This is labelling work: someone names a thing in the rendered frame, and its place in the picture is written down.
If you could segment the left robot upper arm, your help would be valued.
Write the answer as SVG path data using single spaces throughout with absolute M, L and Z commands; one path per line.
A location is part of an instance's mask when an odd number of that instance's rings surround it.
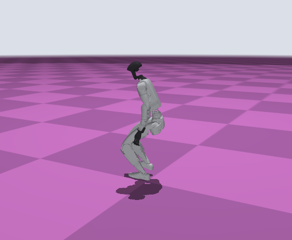
M 151 109 L 149 104 L 149 98 L 147 95 L 147 85 L 145 82 L 141 82 L 137 85 L 137 89 L 140 93 L 141 100 L 143 101 L 143 105 L 146 105 L 147 112 Z

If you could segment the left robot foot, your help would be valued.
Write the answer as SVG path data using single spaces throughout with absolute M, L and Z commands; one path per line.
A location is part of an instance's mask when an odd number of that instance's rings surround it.
M 142 173 L 142 172 L 141 172 Z M 132 178 L 136 179 L 143 179 L 143 180 L 150 180 L 150 175 L 149 173 L 146 173 L 146 175 L 141 174 L 140 172 L 130 172 L 128 175 Z M 145 173 L 144 173 L 145 174 Z

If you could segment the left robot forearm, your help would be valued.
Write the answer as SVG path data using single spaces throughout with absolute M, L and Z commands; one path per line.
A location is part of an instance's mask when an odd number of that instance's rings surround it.
M 142 131 L 143 128 L 146 127 L 148 124 L 147 121 L 148 121 L 148 116 L 149 116 L 149 114 L 147 113 L 147 107 L 144 104 L 141 106 L 141 115 L 142 117 L 141 117 L 139 130 Z

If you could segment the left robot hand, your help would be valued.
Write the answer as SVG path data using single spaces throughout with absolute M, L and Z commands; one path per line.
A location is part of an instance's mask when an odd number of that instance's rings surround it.
M 143 128 L 142 131 L 140 131 L 140 130 L 138 129 L 138 132 L 136 133 L 136 135 L 135 135 L 135 137 L 134 137 L 135 139 L 134 139 L 134 141 L 133 141 L 133 143 L 134 143 L 135 145 L 140 146 L 140 145 L 139 145 L 139 140 L 141 139 L 141 134 L 144 133 L 144 131 L 145 131 L 145 127 Z

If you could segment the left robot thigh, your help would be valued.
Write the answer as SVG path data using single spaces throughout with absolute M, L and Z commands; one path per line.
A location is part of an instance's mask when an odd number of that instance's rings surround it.
M 162 128 L 162 125 L 161 123 L 157 123 L 156 121 L 153 121 L 153 122 L 150 122 L 147 124 L 146 128 L 145 128 L 145 131 L 144 133 L 141 134 L 141 139 L 146 137 L 149 133 L 148 130 L 150 130 L 150 132 L 152 133 L 152 135 L 157 135 L 161 132 L 161 128 Z M 136 133 L 138 132 L 138 128 L 135 129 L 132 133 L 130 133 L 128 135 L 128 137 L 124 140 L 124 142 L 122 143 L 122 146 L 121 146 L 121 149 L 123 147 L 124 144 L 130 144 L 131 147 L 132 147 L 132 142 L 134 141 L 134 137 L 136 135 Z M 122 149 L 123 151 L 123 149 Z

